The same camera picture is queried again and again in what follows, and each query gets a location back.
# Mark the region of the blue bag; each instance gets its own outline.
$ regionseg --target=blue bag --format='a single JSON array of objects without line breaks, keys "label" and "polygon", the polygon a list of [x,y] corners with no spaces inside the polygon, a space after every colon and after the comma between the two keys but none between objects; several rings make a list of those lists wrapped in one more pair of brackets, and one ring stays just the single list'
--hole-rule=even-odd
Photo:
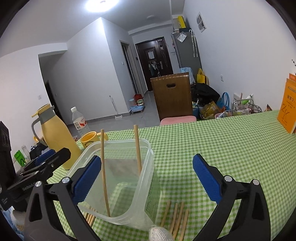
[{"label": "blue bag", "polygon": [[224,92],[222,94],[222,97],[219,98],[217,101],[217,106],[222,109],[225,106],[226,110],[229,110],[229,95],[227,92]]}]

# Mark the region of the pink stool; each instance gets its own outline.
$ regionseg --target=pink stool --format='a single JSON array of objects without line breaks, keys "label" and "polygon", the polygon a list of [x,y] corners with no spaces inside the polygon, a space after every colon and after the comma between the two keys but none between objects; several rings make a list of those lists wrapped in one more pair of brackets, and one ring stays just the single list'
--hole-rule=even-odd
[{"label": "pink stool", "polygon": [[189,115],[189,116],[181,116],[181,117],[170,117],[170,118],[164,118],[160,122],[161,126],[165,125],[172,125],[172,124],[178,124],[178,123],[189,123],[189,122],[195,122],[196,117]]}]

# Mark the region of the wall outlet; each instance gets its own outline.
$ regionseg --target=wall outlet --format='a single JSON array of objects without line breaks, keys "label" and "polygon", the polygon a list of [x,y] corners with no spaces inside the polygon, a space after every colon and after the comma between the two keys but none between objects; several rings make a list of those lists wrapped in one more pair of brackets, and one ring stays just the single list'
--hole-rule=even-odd
[{"label": "wall outlet", "polygon": [[238,94],[233,95],[233,101],[240,100],[240,96]]}]

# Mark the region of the refrigerator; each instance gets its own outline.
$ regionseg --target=refrigerator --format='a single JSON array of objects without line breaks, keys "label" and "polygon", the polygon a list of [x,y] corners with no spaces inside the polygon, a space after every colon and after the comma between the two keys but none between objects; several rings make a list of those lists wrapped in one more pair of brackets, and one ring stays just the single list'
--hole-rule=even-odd
[{"label": "refrigerator", "polygon": [[179,33],[173,33],[172,34],[172,40],[174,44],[174,48],[176,50],[176,55],[179,62],[179,67],[190,67],[193,71],[193,76],[196,81],[196,76],[198,73],[198,69],[202,69],[202,65],[200,62],[200,54],[198,52],[198,46],[197,46],[197,57],[195,53],[195,57],[193,57],[193,46],[192,46],[192,40],[191,40],[191,32],[183,32],[187,37],[183,42],[180,42],[178,40],[178,37],[180,36]]}]

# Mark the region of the plastic water bottle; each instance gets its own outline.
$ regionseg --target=plastic water bottle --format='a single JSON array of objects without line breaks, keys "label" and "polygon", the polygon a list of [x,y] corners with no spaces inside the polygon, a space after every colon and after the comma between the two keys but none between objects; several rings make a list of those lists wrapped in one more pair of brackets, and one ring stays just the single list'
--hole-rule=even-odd
[{"label": "plastic water bottle", "polygon": [[71,108],[71,111],[73,113],[72,115],[72,121],[79,133],[79,135],[82,137],[86,133],[90,132],[90,129],[86,123],[86,120],[83,117],[83,114],[77,111],[76,107]]},{"label": "plastic water bottle", "polygon": [[25,145],[22,146],[22,151],[25,154],[25,158],[26,158],[27,162],[30,162],[31,161],[30,153]]}]

